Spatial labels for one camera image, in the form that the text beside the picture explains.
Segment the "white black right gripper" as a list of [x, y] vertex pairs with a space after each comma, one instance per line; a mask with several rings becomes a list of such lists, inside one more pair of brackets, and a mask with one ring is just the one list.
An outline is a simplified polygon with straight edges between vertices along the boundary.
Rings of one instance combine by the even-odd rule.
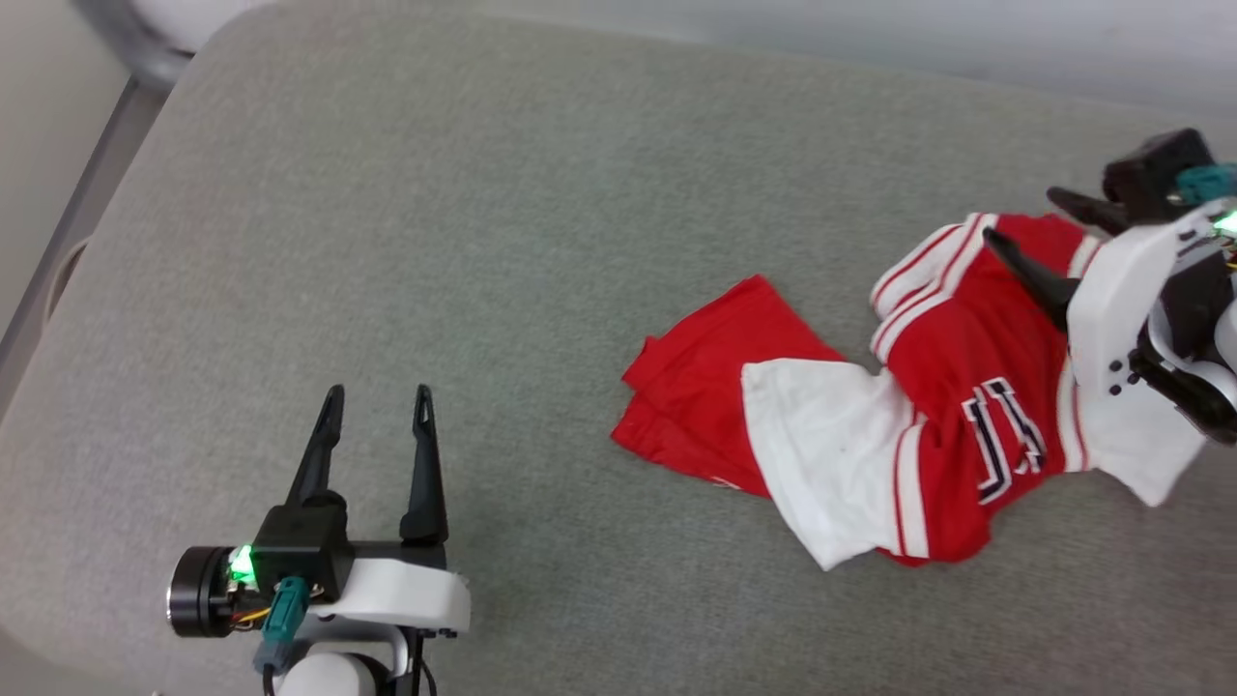
[[1079, 224], [1118, 235], [1081, 279], [1053, 272], [995, 226], [983, 242], [1066, 330], [1079, 387], [1113, 397], [1157, 392], [1207, 439], [1237, 445], [1237, 198], [1132, 229], [1118, 202], [1065, 187], [1049, 187], [1047, 199]]

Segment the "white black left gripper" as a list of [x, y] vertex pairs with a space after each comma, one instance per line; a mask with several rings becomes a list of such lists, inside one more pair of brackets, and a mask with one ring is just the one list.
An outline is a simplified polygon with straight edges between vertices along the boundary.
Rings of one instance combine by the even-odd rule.
[[[287, 504], [308, 506], [329, 490], [332, 451], [341, 436], [346, 399], [344, 384], [332, 384], [289, 486]], [[442, 454], [433, 393], [418, 384], [414, 405], [414, 476], [408, 507], [400, 520], [403, 543], [445, 543], [449, 537]], [[256, 587], [252, 546], [190, 546], [174, 567], [167, 591], [167, 621], [181, 637], [228, 637], [235, 630], [261, 630], [275, 592]], [[310, 605], [296, 639], [318, 626], [395, 626], [421, 635], [458, 637], [470, 630], [473, 598], [460, 574], [438, 567], [438, 546], [407, 546], [396, 541], [362, 541], [353, 572], [339, 600]]]

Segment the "red white basketball jersey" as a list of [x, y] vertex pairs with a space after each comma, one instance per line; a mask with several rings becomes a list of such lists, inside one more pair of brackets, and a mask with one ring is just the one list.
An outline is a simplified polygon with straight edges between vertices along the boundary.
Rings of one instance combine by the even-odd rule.
[[1155, 391], [1080, 391], [1066, 337], [986, 248], [990, 229], [1069, 278], [1100, 248], [1055, 216], [936, 229], [872, 291], [878, 373], [750, 276], [646, 339], [614, 441], [772, 501], [823, 569], [871, 551], [960, 562], [999, 511], [1064, 473], [1108, 473], [1162, 504], [1204, 436]]

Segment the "grey baseboard strip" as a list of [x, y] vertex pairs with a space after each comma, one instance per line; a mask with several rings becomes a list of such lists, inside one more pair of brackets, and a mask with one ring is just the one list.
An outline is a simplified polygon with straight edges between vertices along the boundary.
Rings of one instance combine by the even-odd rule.
[[80, 171], [49, 241], [45, 244], [40, 263], [14, 309], [12, 321], [0, 335], [0, 420], [12, 405], [19, 383], [43, 339], [49, 312], [58, 305], [80, 251], [96, 232], [101, 213], [127, 176], [166, 101], [166, 93], [132, 79], [101, 129], [101, 137]]

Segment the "white grey round object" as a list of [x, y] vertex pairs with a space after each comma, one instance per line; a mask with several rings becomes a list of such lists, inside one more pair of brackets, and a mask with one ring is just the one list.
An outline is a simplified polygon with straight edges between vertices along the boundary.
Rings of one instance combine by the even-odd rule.
[[68, 0], [141, 85], [169, 93], [231, 19], [278, 0]]

